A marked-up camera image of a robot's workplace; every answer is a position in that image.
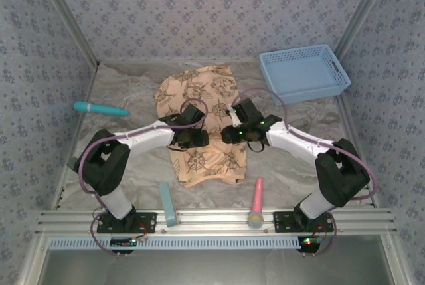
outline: blue basket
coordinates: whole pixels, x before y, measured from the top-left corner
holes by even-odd
[[[286,104],[337,96],[351,84],[326,44],[265,52],[260,60],[268,88]],[[277,98],[273,101],[280,105]]]

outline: orange patterned cloth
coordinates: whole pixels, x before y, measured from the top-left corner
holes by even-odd
[[[226,113],[227,105],[237,96],[236,81],[228,66],[208,66],[175,74],[165,79],[156,92],[159,117],[179,113],[181,104],[188,98],[202,99],[209,109],[203,124],[209,133],[209,145],[169,151],[175,175],[184,187],[207,179],[222,179],[229,184],[241,184],[245,180],[245,143],[225,144],[221,138],[221,130],[232,124]],[[200,102],[189,103],[205,110]]]

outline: floral wallpaper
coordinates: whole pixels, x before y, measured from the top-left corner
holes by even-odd
[[[377,0],[342,63],[379,199],[425,284],[425,0]]]
[[[0,284],[16,282],[92,71],[50,0],[0,0]]]
[[[359,0],[67,0],[100,60],[247,58],[339,40]]]

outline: pink toy microphone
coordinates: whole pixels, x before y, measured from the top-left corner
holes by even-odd
[[[250,216],[248,217],[248,225],[253,229],[259,229],[263,225],[263,214],[262,214],[262,196],[263,196],[263,179],[259,177],[255,184],[254,192],[254,204]]]

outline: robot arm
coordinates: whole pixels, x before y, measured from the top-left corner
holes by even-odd
[[[117,220],[128,220],[135,209],[124,195],[120,183],[129,157],[168,145],[180,148],[208,145],[207,131],[184,128],[200,121],[203,116],[200,110],[189,104],[182,114],[161,118],[150,126],[115,134],[105,129],[99,130],[84,152],[93,143],[99,140],[104,142],[94,146],[85,160],[82,160],[83,152],[78,159],[71,159],[68,166],[78,173],[83,161],[83,180],[93,188]]]
[[[233,125],[222,131],[225,143],[257,141],[284,149],[316,168],[319,189],[294,208],[295,220],[301,227],[308,226],[332,208],[343,207],[370,180],[357,162],[329,148],[338,147],[359,157],[353,144],[346,139],[324,140],[286,126],[279,117],[263,117],[249,99],[233,106],[229,112]]]

